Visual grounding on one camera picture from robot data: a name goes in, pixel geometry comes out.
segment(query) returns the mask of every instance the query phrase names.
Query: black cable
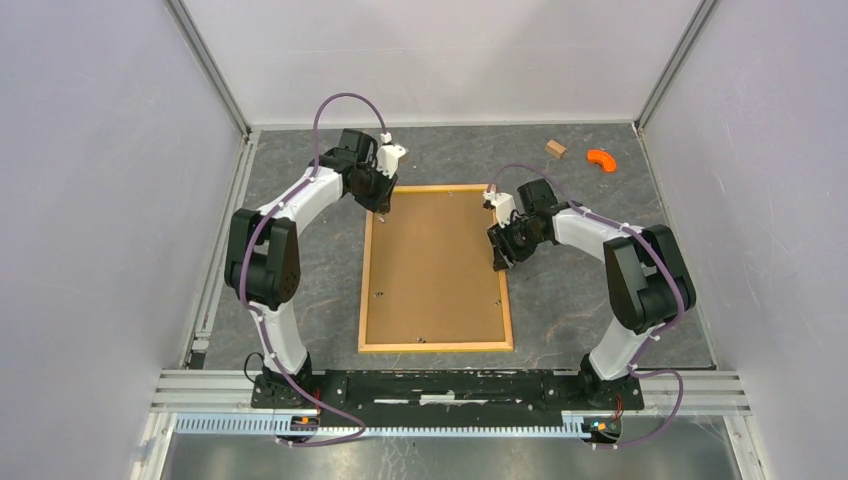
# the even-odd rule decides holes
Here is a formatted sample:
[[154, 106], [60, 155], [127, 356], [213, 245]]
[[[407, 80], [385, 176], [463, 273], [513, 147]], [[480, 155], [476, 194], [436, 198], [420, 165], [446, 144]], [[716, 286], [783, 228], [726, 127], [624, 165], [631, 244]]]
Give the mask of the black cable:
[[254, 355], [259, 355], [259, 358], [261, 358], [261, 359], [262, 359], [262, 363], [263, 363], [263, 364], [265, 363], [265, 356], [264, 356], [264, 355], [262, 355], [262, 353], [261, 353], [261, 352], [251, 352], [251, 353], [250, 353], [247, 357], [245, 357], [245, 359], [244, 359], [244, 367], [242, 367], [242, 371], [244, 372], [244, 378], [248, 379], [248, 381], [250, 381], [250, 383], [252, 383], [252, 384], [256, 385], [256, 379], [250, 378], [250, 377], [247, 375], [247, 362], [249, 362], [249, 361], [250, 361], [250, 358], [251, 358], [251, 357], [253, 357]]

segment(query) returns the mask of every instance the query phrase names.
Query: tan wooden block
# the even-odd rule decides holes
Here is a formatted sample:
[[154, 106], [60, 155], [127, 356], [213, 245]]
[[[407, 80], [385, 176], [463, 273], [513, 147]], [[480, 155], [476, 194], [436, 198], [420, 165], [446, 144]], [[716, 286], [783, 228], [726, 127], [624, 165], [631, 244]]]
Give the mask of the tan wooden block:
[[560, 145], [555, 140], [551, 140], [545, 145], [545, 151], [557, 159], [562, 159], [562, 156], [565, 155], [565, 146]]

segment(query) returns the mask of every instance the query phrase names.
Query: orange curved object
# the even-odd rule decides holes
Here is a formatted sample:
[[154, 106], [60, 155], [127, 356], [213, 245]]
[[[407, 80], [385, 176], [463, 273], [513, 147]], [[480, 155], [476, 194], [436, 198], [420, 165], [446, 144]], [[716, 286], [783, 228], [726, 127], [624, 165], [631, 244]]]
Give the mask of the orange curved object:
[[612, 173], [615, 171], [615, 159], [612, 158], [612, 155], [603, 150], [589, 150], [589, 152], [586, 153], [586, 159], [589, 163], [600, 165], [601, 170], [606, 173]]

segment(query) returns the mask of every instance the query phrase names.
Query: brown board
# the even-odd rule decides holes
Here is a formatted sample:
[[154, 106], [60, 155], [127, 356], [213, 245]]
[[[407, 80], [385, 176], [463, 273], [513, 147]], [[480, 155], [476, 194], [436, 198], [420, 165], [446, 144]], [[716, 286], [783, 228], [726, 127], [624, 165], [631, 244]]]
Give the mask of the brown board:
[[506, 274], [492, 269], [486, 185], [397, 187], [368, 212], [360, 352], [511, 351]]

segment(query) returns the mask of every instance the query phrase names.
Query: wall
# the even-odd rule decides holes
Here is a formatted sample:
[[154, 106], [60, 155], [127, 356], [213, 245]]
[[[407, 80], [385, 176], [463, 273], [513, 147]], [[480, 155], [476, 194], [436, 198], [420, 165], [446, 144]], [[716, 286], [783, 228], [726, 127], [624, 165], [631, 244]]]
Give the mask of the wall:
[[843, 478], [848, 3], [721, 2], [646, 143], [775, 478]]
[[0, 477], [127, 478], [239, 135], [164, 2], [0, 5]]
[[[393, 124], [629, 121], [698, 0], [187, 0], [256, 125], [312, 125], [327, 96]], [[353, 101], [328, 125], [373, 125]]]

